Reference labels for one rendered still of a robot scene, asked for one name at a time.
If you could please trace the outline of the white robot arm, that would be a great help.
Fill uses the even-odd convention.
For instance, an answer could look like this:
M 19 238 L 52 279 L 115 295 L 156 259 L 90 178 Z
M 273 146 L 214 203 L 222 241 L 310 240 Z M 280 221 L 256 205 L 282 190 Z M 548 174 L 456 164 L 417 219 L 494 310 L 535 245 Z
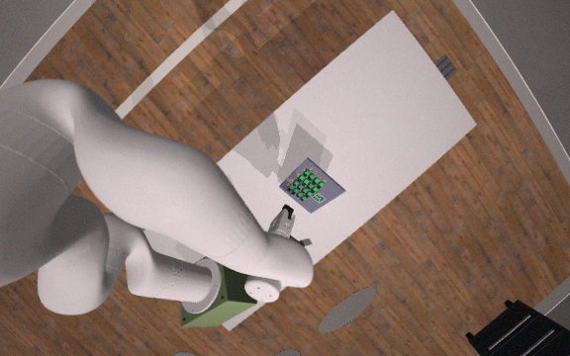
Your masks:
M 83 178 L 112 213 L 71 195 Z M 158 253 L 142 228 L 208 258 L 199 267 Z M 313 243 L 297 241 L 263 230 L 209 155 L 123 123 L 89 87 L 41 79 L 0 92 L 0 287 L 39 269 L 42 304 L 83 314 L 105 302 L 125 262 L 132 294 L 200 313 L 220 290 L 220 263 L 270 303 L 313 280 Z

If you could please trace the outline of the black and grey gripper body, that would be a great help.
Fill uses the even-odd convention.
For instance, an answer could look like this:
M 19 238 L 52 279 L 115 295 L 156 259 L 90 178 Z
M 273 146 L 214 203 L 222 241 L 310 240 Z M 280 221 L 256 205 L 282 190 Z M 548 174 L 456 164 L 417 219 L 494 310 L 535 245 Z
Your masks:
M 290 220 L 288 215 L 288 210 L 283 209 L 271 222 L 268 232 L 277 232 L 289 238 L 294 225 L 295 215 Z

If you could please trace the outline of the grey switch panel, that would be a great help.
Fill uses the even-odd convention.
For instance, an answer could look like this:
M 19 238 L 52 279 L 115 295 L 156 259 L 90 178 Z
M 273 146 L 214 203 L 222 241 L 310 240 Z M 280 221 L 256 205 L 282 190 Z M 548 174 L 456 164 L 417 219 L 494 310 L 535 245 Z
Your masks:
M 310 214 L 345 192 L 345 189 L 309 157 L 279 188 Z

